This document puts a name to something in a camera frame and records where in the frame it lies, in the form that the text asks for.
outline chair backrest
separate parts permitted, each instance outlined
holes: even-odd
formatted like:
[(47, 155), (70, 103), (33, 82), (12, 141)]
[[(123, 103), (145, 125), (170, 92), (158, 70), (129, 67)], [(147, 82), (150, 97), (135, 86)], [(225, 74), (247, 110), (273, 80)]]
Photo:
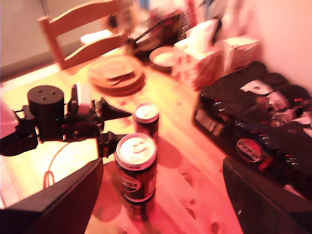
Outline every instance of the chair backrest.
[(117, 0), (105, 2), (90, 2), (74, 7), (53, 20), (49, 16), (38, 19), (45, 34), (55, 61), (62, 70), (95, 59), (108, 51), (122, 46), (127, 38), (125, 34), (118, 34), (107, 39), (99, 39), (77, 49), (65, 58), (57, 37), (87, 23), (96, 21), (107, 15), (120, 12)]

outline cardboard box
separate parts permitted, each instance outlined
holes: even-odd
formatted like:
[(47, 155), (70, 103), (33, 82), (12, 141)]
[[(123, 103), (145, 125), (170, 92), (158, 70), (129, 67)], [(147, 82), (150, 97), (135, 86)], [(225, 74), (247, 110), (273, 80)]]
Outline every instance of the cardboard box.
[(174, 65), (171, 75), (193, 90), (221, 77), (221, 51), (214, 46), (199, 53), (188, 46), (188, 38), (174, 44)]
[(240, 36), (223, 40), (224, 75), (243, 69), (257, 60), (260, 40), (249, 36)]

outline stacked cans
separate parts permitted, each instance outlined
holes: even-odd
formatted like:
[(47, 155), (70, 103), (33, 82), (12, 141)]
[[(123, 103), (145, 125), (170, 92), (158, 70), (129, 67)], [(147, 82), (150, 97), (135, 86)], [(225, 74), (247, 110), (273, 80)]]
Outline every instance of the stacked cans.
[(154, 209), (156, 143), (146, 134), (125, 136), (115, 152), (118, 179), (129, 218), (146, 219)]
[(137, 133), (144, 133), (151, 136), (158, 142), (159, 113), (155, 105), (143, 103), (136, 107), (132, 114)]

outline can lid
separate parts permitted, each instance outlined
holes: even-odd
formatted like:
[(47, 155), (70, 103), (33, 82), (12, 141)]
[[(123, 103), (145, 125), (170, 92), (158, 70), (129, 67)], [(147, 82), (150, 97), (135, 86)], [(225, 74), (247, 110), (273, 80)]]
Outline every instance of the can lid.
[(151, 123), (158, 119), (157, 107), (152, 103), (142, 103), (134, 111), (134, 119), (140, 123)]
[(148, 135), (133, 133), (120, 140), (115, 160), (124, 169), (140, 171), (151, 166), (156, 160), (156, 143)]

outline wall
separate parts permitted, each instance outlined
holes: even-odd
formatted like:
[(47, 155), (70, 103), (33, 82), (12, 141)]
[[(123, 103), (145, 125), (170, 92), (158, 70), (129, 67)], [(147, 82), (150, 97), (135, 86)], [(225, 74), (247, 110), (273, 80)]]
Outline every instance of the wall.
[(263, 43), (272, 72), (312, 94), (312, 0), (245, 0), (252, 10), (249, 34)]

